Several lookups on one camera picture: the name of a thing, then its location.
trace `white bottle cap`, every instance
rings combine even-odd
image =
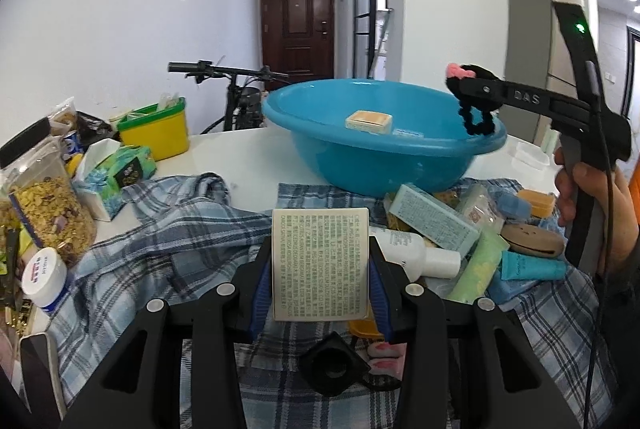
[[[27,263],[22,291],[47,313],[55,309],[66,292],[66,266],[55,249],[42,249]]]
[[[460,252],[427,247],[422,275],[440,279],[453,279],[460,272],[461,262]]]

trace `white lotion bottle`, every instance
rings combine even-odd
[[[387,261],[404,268],[411,282],[422,275],[452,279],[460,271],[459,252],[427,247],[421,235],[378,227],[369,227],[369,235],[375,236]]]

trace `door handle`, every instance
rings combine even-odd
[[[320,28],[316,28],[316,32],[322,32],[322,35],[327,35],[329,33],[328,22],[322,21],[320,23]]]

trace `hand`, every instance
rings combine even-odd
[[[556,163],[564,165],[562,149],[556,151]],[[620,169],[616,167],[613,177],[613,240],[611,244],[611,261],[609,270],[612,273],[624,268],[625,261],[636,246],[638,240],[638,220],[634,210],[634,204],[629,193],[629,186]],[[573,179],[569,177],[563,168],[556,176],[556,187],[560,192],[558,209],[561,227],[575,219],[575,203],[573,200],[575,185],[598,200],[605,213],[604,232],[607,234],[607,217],[609,214],[609,195],[607,190],[607,175],[588,166],[578,163],[574,167]],[[598,273],[604,274],[604,249],[598,262]]]

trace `blue plaid towel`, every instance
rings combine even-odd
[[[458,190],[473,182],[462,180]],[[520,189],[512,180],[490,183]],[[142,225],[87,252],[49,327],[58,345],[67,403],[149,299],[161,297],[173,304],[200,297],[229,281],[270,233],[270,216],[228,205],[228,190],[216,174],[172,176],[125,190]],[[287,208],[366,206],[372,224],[386,225],[381,200],[335,187],[281,184],[278,196],[278,206]],[[558,229],[556,219],[543,226]],[[564,282],[540,284],[508,305],[518,312],[534,351],[578,417],[584,409],[596,305],[591,282],[576,270]],[[236,345],[249,428],[393,426],[397,391],[373,393],[358,385],[329,399],[313,392],[300,376],[297,357],[332,331],[349,336],[345,323],[275,323],[270,316],[255,344]],[[186,342],[180,390],[183,429],[191,427],[190,369]],[[614,387],[603,345],[591,397],[592,426],[609,411]]]

